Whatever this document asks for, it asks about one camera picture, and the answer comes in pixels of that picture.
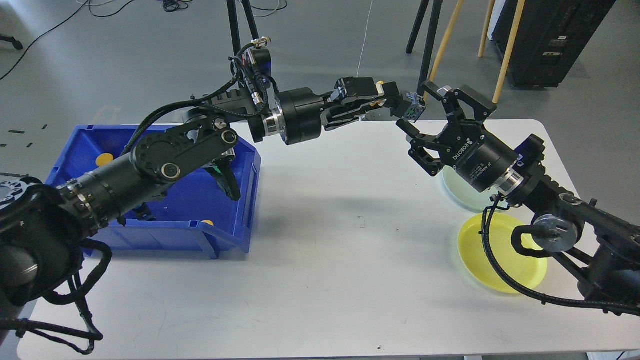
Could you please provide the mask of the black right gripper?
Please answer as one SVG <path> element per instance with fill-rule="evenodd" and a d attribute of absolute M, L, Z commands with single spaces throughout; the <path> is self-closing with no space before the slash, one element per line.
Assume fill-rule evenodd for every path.
<path fill-rule="evenodd" d="M 422 89 L 442 104 L 446 125 L 431 136 L 420 133 L 409 121 L 397 120 L 396 126 L 407 135 L 409 157 L 432 177 L 446 165 L 480 193 L 493 187 L 517 159 L 516 152 L 484 125 L 498 105 L 467 85 L 451 88 L 425 80 Z M 437 151 L 440 158 L 427 150 Z"/>

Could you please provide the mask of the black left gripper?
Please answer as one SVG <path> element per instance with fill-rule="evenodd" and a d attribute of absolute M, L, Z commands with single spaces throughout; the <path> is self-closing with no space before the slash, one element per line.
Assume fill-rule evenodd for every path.
<path fill-rule="evenodd" d="M 281 137 L 288 146 L 312 141 L 320 137 L 322 127 L 330 132 L 363 121 L 366 114 L 379 109 L 389 109 L 391 116 L 400 119 L 402 104 L 390 103 L 399 95 L 395 82 L 379 83 L 372 77 L 340 78 L 331 93 L 320 95 L 310 88 L 280 91 L 275 98 L 285 127 Z M 331 105 L 325 109 L 328 101 Z"/>

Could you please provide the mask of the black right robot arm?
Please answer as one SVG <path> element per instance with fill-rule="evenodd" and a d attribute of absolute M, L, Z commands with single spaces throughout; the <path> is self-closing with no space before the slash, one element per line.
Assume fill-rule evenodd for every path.
<path fill-rule="evenodd" d="M 425 109 L 418 93 L 400 92 L 391 107 L 397 126 L 407 134 L 409 156 L 431 176 L 450 167 L 475 191 L 496 189 L 482 213 L 481 241 L 489 264 L 524 296 L 569 308 L 599 309 L 620 316 L 639 315 L 639 227 L 586 202 L 546 173 L 544 141 L 531 134 L 512 149 L 484 125 L 496 105 L 471 88 L 422 84 L 446 112 L 446 126 L 436 136 L 412 125 Z M 578 281 L 582 300 L 543 294 L 517 282 L 498 263 L 490 245 L 490 223 L 499 203 L 526 207 L 534 217 L 515 227 L 510 244 L 531 258 L 553 258 Z"/>

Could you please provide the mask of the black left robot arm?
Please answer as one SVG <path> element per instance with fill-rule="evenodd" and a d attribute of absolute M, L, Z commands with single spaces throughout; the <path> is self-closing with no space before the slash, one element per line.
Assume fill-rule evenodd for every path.
<path fill-rule="evenodd" d="M 113 253 L 93 236 L 111 221 L 166 196 L 176 182 L 206 170 L 231 199 L 237 183 L 227 159 L 239 143 L 232 123 L 246 120 L 252 137 L 279 135 L 287 145 L 311 141 L 389 109 L 415 121 L 422 97 L 395 82 L 344 77 L 334 90 L 279 91 L 271 75 L 270 38 L 252 39 L 230 57 L 232 78 L 201 98 L 151 112 L 116 159 L 57 187 L 34 177 L 1 183 L 1 337 L 32 333 L 91 354 L 103 339 L 87 294 Z"/>

